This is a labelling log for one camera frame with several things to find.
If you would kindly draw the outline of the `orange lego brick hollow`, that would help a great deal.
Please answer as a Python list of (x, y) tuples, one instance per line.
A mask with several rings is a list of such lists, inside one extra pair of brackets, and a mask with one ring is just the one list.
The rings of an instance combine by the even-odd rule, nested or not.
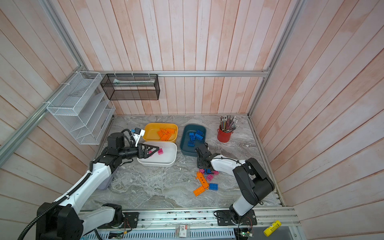
[(170, 137), (172, 136), (172, 134), (163, 134), (163, 136), (161, 137), (161, 141), (168, 141), (170, 139)]

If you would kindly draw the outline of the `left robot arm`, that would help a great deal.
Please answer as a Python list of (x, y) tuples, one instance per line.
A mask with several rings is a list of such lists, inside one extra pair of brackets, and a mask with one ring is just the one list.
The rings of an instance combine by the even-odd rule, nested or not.
[(147, 159), (159, 151), (157, 146), (140, 143), (144, 134), (145, 131), (139, 128), (110, 134), (107, 147), (90, 162), (86, 174), (54, 202), (42, 204), (37, 216), (18, 238), (24, 239), (32, 227), (36, 227), (37, 240), (79, 240), (102, 225), (121, 226), (124, 214), (120, 205), (104, 204), (82, 217), (79, 212), (92, 193), (122, 165), (123, 160)]

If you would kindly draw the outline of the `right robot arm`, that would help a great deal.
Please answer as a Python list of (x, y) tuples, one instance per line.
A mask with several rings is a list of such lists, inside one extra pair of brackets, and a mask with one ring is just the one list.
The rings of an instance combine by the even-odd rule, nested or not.
[(275, 190), (275, 185), (267, 172), (254, 158), (235, 160), (219, 153), (212, 154), (208, 144), (195, 147), (199, 169), (218, 171), (235, 177), (241, 196), (228, 210), (214, 212), (219, 226), (257, 224), (253, 208)]

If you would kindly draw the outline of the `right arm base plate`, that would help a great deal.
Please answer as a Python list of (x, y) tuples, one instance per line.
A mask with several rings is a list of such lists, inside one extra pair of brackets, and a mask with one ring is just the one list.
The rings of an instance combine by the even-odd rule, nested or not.
[(254, 210), (249, 210), (243, 216), (238, 215), (234, 210), (218, 210), (214, 212), (219, 226), (253, 226), (257, 225)]

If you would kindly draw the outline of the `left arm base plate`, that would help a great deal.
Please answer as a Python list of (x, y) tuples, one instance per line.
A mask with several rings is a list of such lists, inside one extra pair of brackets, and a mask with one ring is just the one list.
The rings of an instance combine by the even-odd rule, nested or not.
[(113, 224), (114, 228), (133, 230), (137, 228), (139, 220), (139, 212), (126, 212), (123, 213), (122, 220), (118, 220), (117, 224)]

